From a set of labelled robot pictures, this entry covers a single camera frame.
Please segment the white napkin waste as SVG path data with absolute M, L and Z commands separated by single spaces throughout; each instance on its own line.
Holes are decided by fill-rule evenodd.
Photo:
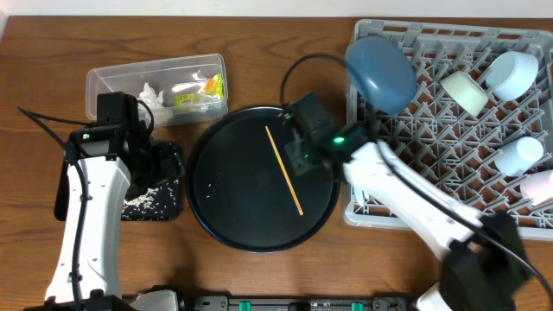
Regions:
M 143 105 L 138 105 L 139 117 L 143 119 L 147 125 L 154 121 L 154 126 L 162 126 L 168 123 L 173 117 L 173 112 L 167 106 L 163 104 L 163 91 L 156 91 L 145 83 L 143 90 L 139 93 L 137 98 L 139 101 L 144 102 L 152 112 L 152 116 L 148 113 Z

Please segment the light blue saucer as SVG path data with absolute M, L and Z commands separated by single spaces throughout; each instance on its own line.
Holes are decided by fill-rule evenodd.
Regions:
M 497 98 L 512 101 L 528 91 L 537 73 L 538 60 L 534 55 L 509 51 L 490 65 L 485 82 Z

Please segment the small white cup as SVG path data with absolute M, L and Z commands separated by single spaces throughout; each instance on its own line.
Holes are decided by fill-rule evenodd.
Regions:
M 494 163 L 500 173 L 518 177 L 536 164 L 543 155 L 543 145 L 536 138 L 523 136 L 503 146 Z

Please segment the pink cup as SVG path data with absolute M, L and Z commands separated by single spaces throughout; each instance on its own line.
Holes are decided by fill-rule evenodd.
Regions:
M 552 199 L 552 170 L 535 173 L 520 184 L 520 192 L 533 206 Z

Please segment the pale green bowl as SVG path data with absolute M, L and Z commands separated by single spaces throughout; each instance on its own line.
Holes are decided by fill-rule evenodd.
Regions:
M 442 79 L 441 85 L 448 96 L 473 117 L 477 117 L 488 102 L 486 92 L 462 71 Z

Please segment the dark blue plate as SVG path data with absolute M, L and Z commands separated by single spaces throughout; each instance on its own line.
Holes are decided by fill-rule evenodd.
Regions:
M 348 75 L 375 110 L 388 114 L 403 111 L 415 97 L 416 75 L 401 49 L 382 36 L 369 35 L 351 43 L 345 54 Z

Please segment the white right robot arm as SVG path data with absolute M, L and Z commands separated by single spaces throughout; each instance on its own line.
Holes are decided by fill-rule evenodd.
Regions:
M 440 280 L 415 299 L 415 310 L 513 309 L 535 270 L 509 215 L 486 216 L 445 194 L 365 128 L 294 130 L 292 142 L 389 207 L 441 260 Z

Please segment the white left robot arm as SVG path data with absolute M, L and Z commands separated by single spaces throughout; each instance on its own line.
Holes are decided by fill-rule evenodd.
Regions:
M 129 309 L 118 272 L 124 201 L 184 174 L 181 148 L 150 134 L 142 125 L 89 125 L 62 144 L 65 229 L 41 309 Z

